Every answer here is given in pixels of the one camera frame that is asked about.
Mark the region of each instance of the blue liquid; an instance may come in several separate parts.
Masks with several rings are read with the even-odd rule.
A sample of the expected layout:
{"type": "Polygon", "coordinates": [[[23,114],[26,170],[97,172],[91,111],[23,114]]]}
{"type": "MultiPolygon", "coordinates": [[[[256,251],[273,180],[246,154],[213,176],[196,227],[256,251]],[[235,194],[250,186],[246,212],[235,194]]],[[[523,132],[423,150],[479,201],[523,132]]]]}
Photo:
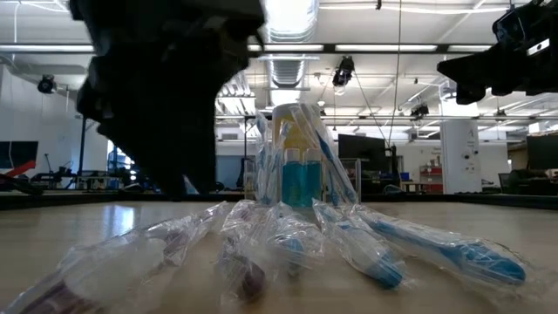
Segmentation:
{"type": "Polygon", "coordinates": [[[319,161],[309,161],[304,166],[304,207],[312,207],[312,199],[322,200],[322,163],[319,161]]]}
{"type": "Polygon", "coordinates": [[[282,167],[281,201],[294,208],[303,207],[304,166],[289,161],[282,167]]]}

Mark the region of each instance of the computer monitor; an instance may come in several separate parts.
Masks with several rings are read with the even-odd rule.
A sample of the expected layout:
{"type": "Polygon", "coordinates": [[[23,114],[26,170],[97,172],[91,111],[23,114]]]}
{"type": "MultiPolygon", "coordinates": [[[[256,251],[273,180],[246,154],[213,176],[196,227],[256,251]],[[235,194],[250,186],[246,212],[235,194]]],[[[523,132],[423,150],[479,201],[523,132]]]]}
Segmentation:
{"type": "Polygon", "coordinates": [[[530,169],[558,168],[558,136],[528,136],[527,155],[530,169]]]}
{"type": "Polygon", "coordinates": [[[339,158],[359,158],[363,170],[388,172],[390,169],[382,139],[339,134],[339,158]]]}
{"type": "Polygon", "coordinates": [[[29,161],[37,161],[37,141],[9,141],[0,142],[0,168],[12,169],[20,167],[29,161]]]}

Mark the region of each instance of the security camera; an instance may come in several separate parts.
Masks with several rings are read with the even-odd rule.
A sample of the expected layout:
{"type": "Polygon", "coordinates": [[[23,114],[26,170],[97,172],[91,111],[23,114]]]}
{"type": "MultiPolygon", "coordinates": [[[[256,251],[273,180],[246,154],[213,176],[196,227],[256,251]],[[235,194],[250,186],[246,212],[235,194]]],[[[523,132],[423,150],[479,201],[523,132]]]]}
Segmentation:
{"type": "Polygon", "coordinates": [[[57,84],[54,81],[54,75],[43,75],[43,79],[38,82],[37,89],[43,94],[53,94],[56,92],[57,84]]]}

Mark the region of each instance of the duct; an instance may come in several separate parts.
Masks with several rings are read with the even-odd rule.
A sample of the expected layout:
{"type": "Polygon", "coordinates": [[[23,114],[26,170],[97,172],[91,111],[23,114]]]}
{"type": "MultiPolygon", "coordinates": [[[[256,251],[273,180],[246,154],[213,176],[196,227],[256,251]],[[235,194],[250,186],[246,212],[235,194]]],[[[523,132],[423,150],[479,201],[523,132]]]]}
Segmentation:
{"type": "MultiPolygon", "coordinates": [[[[269,43],[308,43],[317,27],[319,0],[265,0],[269,43]]],[[[308,60],[268,61],[269,87],[294,89],[300,87],[308,60]]],[[[300,91],[273,91],[271,102],[278,106],[296,102],[300,91]]]]}

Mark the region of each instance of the plastic wrapper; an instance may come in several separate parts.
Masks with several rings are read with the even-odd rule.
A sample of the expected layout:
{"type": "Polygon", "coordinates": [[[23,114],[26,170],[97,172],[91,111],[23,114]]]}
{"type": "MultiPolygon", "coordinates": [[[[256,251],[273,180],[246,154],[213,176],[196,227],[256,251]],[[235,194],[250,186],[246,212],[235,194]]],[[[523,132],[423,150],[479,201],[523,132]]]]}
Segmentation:
{"type": "Polygon", "coordinates": [[[476,290],[498,292],[490,296],[495,303],[502,297],[537,298],[556,281],[555,273],[536,269],[497,243],[393,218],[361,205],[352,212],[406,254],[451,272],[476,290]]]}
{"type": "Polygon", "coordinates": [[[398,259],[387,241],[372,231],[358,217],[356,223],[332,206],[314,201],[314,211],[322,232],[336,246],[337,251],[354,269],[375,279],[385,289],[395,289],[409,283],[398,259]]]}
{"type": "Polygon", "coordinates": [[[316,114],[316,111],[310,105],[293,106],[290,111],[296,126],[301,130],[301,134],[310,147],[322,152],[327,169],[326,177],[330,198],[333,204],[358,203],[357,192],[352,186],[343,164],[335,154],[334,141],[319,114],[316,114]]]}
{"type": "Polygon", "coordinates": [[[75,247],[56,272],[3,313],[147,313],[159,307],[174,272],[221,216],[226,203],[202,213],[134,229],[90,247],[75,247]]]}
{"type": "Polygon", "coordinates": [[[255,199],[261,204],[273,205],[279,202],[279,172],[282,165],[282,152],[292,124],[287,121],[282,122],[279,139],[273,145],[271,142],[273,131],[269,128],[265,116],[258,113],[255,123],[260,132],[260,137],[256,141],[255,199]]]}
{"type": "Polygon", "coordinates": [[[266,230],[268,249],[290,276],[323,263],[322,232],[289,205],[280,202],[271,209],[266,230]]]}
{"type": "Polygon", "coordinates": [[[225,219],[225,241],[215,266],[222,304],[253,301],[274,280],[275,265],[265,243],[268,212],[269,207],[254,201],[239,201],[225,219]]]}

